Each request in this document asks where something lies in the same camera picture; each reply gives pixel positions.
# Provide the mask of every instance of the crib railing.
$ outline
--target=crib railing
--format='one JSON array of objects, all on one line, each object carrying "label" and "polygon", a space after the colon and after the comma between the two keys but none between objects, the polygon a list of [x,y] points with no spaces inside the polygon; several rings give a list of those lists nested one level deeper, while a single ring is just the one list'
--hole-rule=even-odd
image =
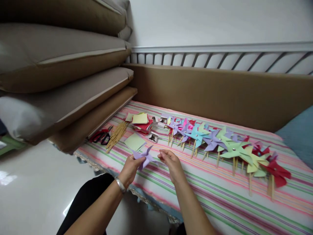
[{"label": "crib railing", "polygon": [[313,75],[313,43],[134,47],[125,61],[237,71]]}]

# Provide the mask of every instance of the white tiled floor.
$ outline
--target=white tiled floor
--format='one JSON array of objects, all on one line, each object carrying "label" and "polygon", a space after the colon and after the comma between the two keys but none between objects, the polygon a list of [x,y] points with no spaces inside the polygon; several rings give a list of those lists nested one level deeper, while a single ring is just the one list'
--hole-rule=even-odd
[{"label": "white tiled floor", "polygon": [[[79,164],[48,141],[0,156],[0,235],[56,234],[63,211],[93,177],[88,164]],[[125,195],[107,228],[108,235],[168,231],[166,216],[148,211],[131,193]]]}]

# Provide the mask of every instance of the silver bracelet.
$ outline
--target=silver bracelet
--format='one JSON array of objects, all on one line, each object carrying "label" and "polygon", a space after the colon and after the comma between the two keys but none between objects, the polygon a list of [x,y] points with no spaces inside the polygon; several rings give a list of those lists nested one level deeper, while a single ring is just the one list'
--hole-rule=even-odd
[{"label": "silver bracelet", "polygon": [[120,179],[116,176],[115,180],[118,184],[118,186],[120,187],[121,192],[124,194],[126,192],[125,186],[123,185],[123,183],[120,181]]}]

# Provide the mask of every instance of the striped tablecloth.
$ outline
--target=striped tablecloth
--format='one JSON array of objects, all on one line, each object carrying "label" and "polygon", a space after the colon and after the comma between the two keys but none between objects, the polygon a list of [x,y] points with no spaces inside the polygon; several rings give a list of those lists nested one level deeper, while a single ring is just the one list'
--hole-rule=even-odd
[{"label": "striped tablecloth", "polygon": [[[240,170],[237,170],[236,175],[233,176],[231,160],[220,162],[219,167],[216,168],[217,154],[210,153],[209,158],[202,161],[204,146],[198,150],[197,158],[191,159],[192,145],[189,147],[186,144],[182,152],[182,149],[177,147],[178,137],[172,148],[169,148],[167,146],[169,130],[155,125],[153,131],[160,135],[158,143],[154,144],[145,136],[142,138],[147,142],[143,149],[154,144],[150,153],[157,159],[158,164],[150,163],[143,171],[138,171],[131,186],[132,192],[144,201],[158,207],[172,219],[182,220],[169,170],[157,158],[160,149],[170,149],[179,157],[187,180],[203,209],[213,225],[222,233],[313,234],[313,171],[283,143],[279,136],[134,101],[128,103],[105,127],[113,125],[115,128],[128,112],[133,114],[146,112],[149,116],[158,117],[161,113],[168,113],[178,118],[208,123],[210,128],[227,126],[236,134],[249,135],[250,139],[260,140],[265,146],[271,146],[271,152],[276,151],[279,155],[278,163],[292,174],[292,179],[287,179],[286,186],[275,190],[273,202],[267,195],[267,182],[253,178],[251,197],[248,177],[245,173],[241,174]],[[109,154],[106,154],[103,146],[87,143],[80,147],[75,155],[87,160],[95,168],[105,169],[116,175],[122,170],[126,157],[131,154],[123,141],[133,133],[129,125],[121,141]]]}]

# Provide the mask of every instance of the forearm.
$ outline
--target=forearm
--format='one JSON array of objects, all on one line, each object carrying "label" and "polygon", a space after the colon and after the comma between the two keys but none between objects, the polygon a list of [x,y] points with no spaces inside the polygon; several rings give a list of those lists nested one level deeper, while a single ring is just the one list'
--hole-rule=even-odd
[{"label": "forearm", "polygon": [[174,185],[187,235],[215,234],[212,224],[188,184],[187,179],[181,179]]},{"label": "forearm", "polygon": [[72,224],[65,235],[103,235],[123,194],[114,180],[101,196]]}]

